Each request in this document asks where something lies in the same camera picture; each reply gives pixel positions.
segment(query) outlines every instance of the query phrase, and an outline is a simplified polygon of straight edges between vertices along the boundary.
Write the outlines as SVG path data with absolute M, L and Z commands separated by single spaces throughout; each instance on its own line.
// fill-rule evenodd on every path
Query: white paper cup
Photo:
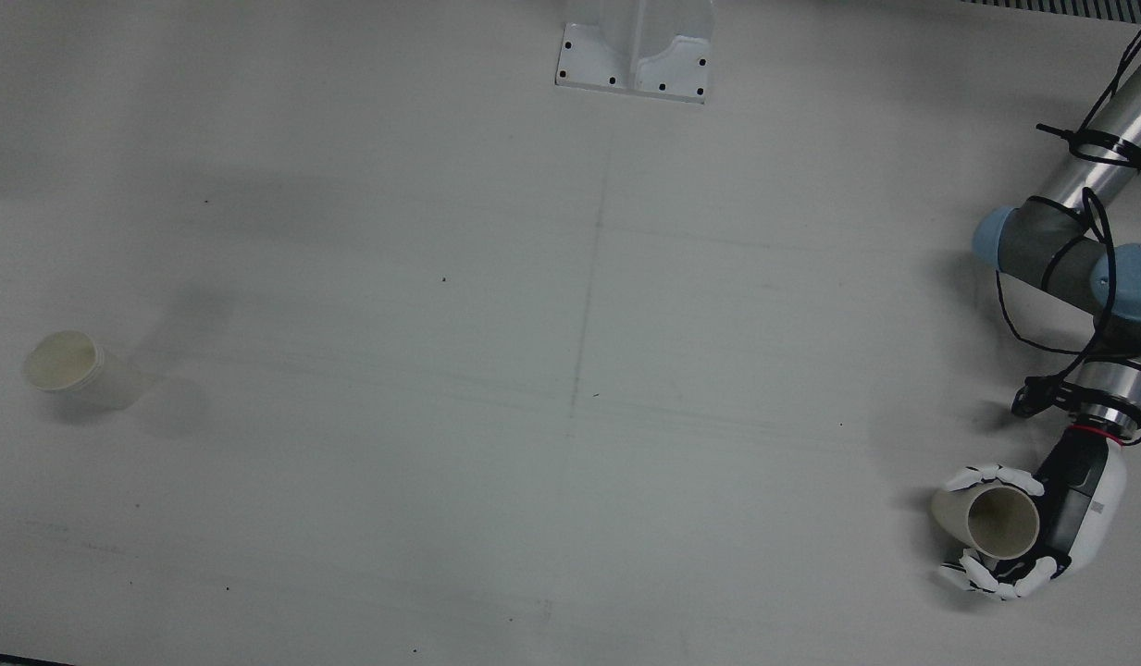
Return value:
M 947 534 L 997 560 L 1025 555 L 1039 536 L 1035 502 L 1022 490 L 997 481 L 938 490 L 933 518 Z
M 127 408 L 149 384 L 146 374 L 79 331 L 62 331 L 42 339 L 24 359 L 23 376 L 41 391 L 110 409 Z

